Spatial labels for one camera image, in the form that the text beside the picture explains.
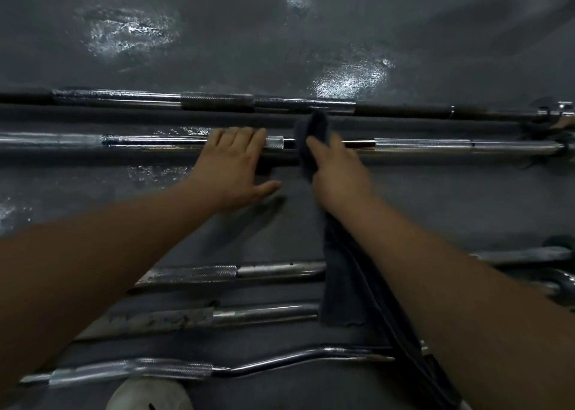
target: hand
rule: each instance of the hand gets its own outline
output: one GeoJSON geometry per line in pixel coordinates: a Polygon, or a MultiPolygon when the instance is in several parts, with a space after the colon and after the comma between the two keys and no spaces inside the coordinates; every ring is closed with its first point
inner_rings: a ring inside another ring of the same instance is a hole
{"type": "Polygon", "coordinates": [[[372,197],[369,171],[338,134],[331,134],[329,147],[313,136],[306,143],[318,167],[313,192],[324,209],[336,216],[347,204],[372,197]]]}
{"type": "Polygon", "coordinates": [[[201,191],[214,213],[256,203],[279,189],[281,182],[254,185],[255,167],[266,144],[266,130],[214,129],[192,169],[189,179],[201,191]]]}

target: white shoe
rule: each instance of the white shoe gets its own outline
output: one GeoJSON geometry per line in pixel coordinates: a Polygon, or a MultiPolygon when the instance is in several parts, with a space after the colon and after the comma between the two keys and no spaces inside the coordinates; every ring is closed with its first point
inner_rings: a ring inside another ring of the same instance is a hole
{"type": "Polygon", "coordinates": [[[194,410],[183,386],[174,380],[128,378],[116,389],[106,410],[194,410]]]}

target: gray floor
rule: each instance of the gray floor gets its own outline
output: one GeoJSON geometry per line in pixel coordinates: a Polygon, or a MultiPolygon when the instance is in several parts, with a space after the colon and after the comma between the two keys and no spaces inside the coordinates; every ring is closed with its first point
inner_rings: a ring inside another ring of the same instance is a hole
{"type": "MultiPolygon", "coordinates": [[[[90,86],[369,98],[380,102],[474,102],[524,107],[545,95],[571,100],[575,22],[571,0],[0,0],[0,86],[90,86]]],[[[45,113],[1,109],[3,128],[40,129],[45,113]]],[[[192,133],[182,115],[115,113],[127,123],[74,125],[98,115],[50,111],[59,130],[192,133]]],[[[272,118],[263,123],[274,128],[272,118]]],[[[344,133],[518,136],[516,127],[426,122],[338,123],[344,133]]],[[[182,178],[188,162],[0,167],[0,232],[69,215],[182,178]]],[[[575,183],[562,164],[386,162],[371,165],[382,196],[425,227],[469,249],[529,247],[575,231],[575,183]]],[[[297,167],[275,168],[281,197],[217,217],[163,264],[314,259],[321,218],[297,167]]],[[[138,311],[218,299],[223,305],[317,298],[320,283],[217,287],[121,301],[138,311]]],[[[317,323],[184,332],[76,344],[60,363],[124,356],[246,361],[314,342],[369,341],[360,329],[317,323]]],[[[10,408],[103,409],[118,383],[29,393],[10,408]]],[[[198,409],[416,408],[390,365],[335,362],[257,377],[189,385],[198,409]]]]}

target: gray towel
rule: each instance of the gray towel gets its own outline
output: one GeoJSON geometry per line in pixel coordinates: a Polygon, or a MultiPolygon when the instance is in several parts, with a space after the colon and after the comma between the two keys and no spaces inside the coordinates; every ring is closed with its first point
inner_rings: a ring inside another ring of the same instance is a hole
{"type": "MultiPolygon", "coordinates": [[[[305,140],[312,135],[329,141],[329,120],[322,111],[296,124],[294,136],[301,167],[311,182],[317,165],[305,140]]],[[[421,342],[392,290],[373,261],[332,215],[326,213],[324,255],[326,286],[320,321],[333,326],[367,325],[389,341],[410,381],[438,409],[455,409],[461,397],[431,356],[421,355],[421,342]]]]}

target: forearm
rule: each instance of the forearm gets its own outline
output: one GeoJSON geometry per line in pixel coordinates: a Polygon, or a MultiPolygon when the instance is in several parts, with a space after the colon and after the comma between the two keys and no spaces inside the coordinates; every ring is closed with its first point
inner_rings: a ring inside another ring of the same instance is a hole
{"type": "Polygon", "coordinates": [[[0,390],[58,352],[213,213],[181,184],[0,239],[0,390]]]}
{"type": "Polygon", "coordinates": [[[472,408],[554,408],[573,399],[575,323],[567,310],[379,199],[343,206],[336,217],[472,408]]]}

